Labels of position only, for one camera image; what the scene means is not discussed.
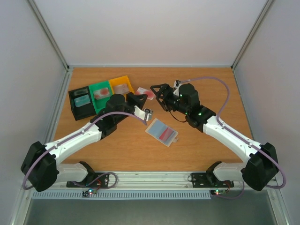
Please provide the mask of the beige card holder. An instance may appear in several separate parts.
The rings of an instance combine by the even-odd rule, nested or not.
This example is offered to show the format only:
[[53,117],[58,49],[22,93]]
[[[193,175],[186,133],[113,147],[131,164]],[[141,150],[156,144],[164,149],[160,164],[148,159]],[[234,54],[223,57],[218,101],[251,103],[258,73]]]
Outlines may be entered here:
[[158,119],[154,119],[151,122],[151,124],[147,127],[145,132],[147,134],[151,135],[152,137],[154,137],[159,142],[161,142],[163,145],[169,147],[172,143],[176,143],[178,141],[178,132],[175,131],[173,128],[171,128],[176,133],[172,136],[172,138],[170,139],[169,142],[164,143],[161,140],[159,140],[158,138],[167,128],[171,128],[171,127],[169,127],[168,125],[166,125],[165,123],[163,123],[162,121],[160,121]]

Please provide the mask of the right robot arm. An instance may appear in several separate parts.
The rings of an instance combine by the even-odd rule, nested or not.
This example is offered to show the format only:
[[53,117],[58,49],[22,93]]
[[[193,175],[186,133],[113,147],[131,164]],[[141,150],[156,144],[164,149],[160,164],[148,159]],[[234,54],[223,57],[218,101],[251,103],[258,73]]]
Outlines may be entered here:
[[215,162],[206,170],[206,180],[211,186],[222,181],[245,182],[256,191],[261,191],[279,172],[275,147],[270,143],[260,144],[247,138],[223,122],[215,112],[203,106],[198,91],[191,84],[172,88],[164,83],[152,85],[151,91],[166,111],[178,111],[185,115],[186,122],[229,148],[241,163]]

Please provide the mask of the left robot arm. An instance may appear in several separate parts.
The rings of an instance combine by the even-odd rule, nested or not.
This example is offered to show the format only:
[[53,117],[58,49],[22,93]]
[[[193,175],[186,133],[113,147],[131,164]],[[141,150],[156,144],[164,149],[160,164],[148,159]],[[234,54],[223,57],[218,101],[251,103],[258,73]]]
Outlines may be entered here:
[[77,131],[46,144],[33,143],[21,166],[24,174],[22,188],[41,192],[54,183],[66,181],[79,182],[84,187],[92,185],[94,174],[85,162],[65,166],[61,163],[80,149],[109,136],[127,117],[146,124],[149,119],[149,113],[143,110],[146,100],[146,94],[113,94],[105,108]]

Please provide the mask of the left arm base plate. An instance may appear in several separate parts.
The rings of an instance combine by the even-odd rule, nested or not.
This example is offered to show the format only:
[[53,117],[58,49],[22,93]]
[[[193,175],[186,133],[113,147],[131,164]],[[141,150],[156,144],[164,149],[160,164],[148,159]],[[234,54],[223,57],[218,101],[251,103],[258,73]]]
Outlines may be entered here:
[[109,184],[110,174],[104,172],[96,172],[93,175],[87,175],[83,181],[68,181],[68,188],[107,188]]

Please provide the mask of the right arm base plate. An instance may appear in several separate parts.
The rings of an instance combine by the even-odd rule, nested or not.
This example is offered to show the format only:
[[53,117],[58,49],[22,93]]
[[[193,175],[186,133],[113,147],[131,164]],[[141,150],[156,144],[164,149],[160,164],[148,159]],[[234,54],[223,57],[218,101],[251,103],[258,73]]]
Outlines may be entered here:
[[193,188],[233,188],[233,181],[209,181],[205,172],[193,172],[187,179]]

